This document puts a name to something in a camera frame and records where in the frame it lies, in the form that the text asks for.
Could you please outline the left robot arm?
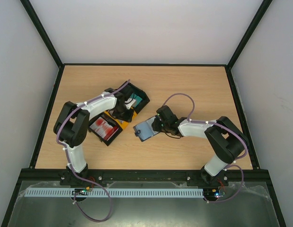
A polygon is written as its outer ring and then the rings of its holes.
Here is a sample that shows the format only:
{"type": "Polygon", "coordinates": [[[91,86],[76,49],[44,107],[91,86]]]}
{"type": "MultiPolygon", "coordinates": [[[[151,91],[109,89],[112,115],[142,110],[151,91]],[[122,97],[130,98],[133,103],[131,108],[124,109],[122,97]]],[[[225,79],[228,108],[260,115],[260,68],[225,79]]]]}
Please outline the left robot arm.
{"type": "Polygon", "coordinates": [[[133,85],[126,81],[118,89],[108,88],[84,103],[75,104],[69,101],[64,104],[53,129],[56,142],[63,146],[68,161],[66,172],[62,175],[62,183],[90,183],[87,179],[88,164],[82,145],[89,130],[89,122],[104,114],[111,122],[130,123],[135,114],[134,97],[133,85]]]}

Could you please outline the dark blue card holder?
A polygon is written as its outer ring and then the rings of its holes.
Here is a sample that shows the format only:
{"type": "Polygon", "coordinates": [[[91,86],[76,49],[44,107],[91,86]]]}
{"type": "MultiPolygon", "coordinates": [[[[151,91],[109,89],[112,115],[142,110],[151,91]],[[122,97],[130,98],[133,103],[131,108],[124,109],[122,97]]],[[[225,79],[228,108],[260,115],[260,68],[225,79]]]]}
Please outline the dark blue card holder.
{"type": "Polygon", "coordinates": [[[159,134],[159,131],[155,131],[152,128],[152,123],[155,119],[156,117],[153,116],[133,127],[135,136],[138,137],[141,142],[144,142],[150,139],[151,137],[154,137],[155,135],[159,134]]]}

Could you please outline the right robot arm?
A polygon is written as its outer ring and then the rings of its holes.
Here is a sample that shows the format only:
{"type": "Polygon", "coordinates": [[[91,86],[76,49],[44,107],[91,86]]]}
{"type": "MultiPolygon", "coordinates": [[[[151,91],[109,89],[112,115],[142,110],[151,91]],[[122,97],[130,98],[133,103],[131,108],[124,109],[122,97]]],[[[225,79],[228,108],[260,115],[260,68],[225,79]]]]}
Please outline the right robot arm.
{"type": "Polygon", "coordinates": [[[226,116],[212,121],[197,121],[188,117],[177,118],[164,105],[157,110],[151,127],[174,138],[198,137],[208,139],[214,156],[200,170],[200,178],[206,185],[212,185],[218,174],[236,160],[248,154],[249,141],[237,126],[226,116]]]}

